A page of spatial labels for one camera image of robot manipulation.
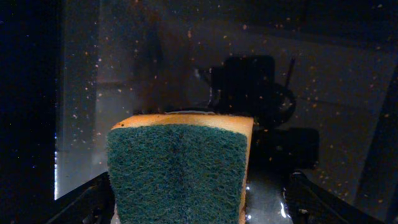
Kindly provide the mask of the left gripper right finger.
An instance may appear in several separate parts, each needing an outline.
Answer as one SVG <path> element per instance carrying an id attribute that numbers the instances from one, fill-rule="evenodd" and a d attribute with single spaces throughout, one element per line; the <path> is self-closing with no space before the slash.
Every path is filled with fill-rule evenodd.
<path id="1" fill-rule="evenodd" d="M 309 181 L 299 171 L 289 175 L 284 198 L 294 224 L 382 224 Z"/>

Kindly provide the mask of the yellow green sponge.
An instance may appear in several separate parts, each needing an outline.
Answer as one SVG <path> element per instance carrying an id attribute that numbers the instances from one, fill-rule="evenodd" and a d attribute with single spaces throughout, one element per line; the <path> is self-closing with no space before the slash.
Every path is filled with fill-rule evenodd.
<path id="1" fill-rule="evenodd" d="M 244 224 L 254 120 L 221 114 L 132 116 L 108 133 L 121 223 Z"/>

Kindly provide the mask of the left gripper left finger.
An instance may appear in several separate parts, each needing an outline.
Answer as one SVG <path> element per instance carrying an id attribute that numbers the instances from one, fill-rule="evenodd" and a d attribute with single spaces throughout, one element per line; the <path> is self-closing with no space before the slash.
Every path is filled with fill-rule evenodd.
<path id="1" fill-rule="evenodd" d="M 104 172 L 56 199 L 45 213 L 44 224 L 111 224 L 115 197 Z"/>

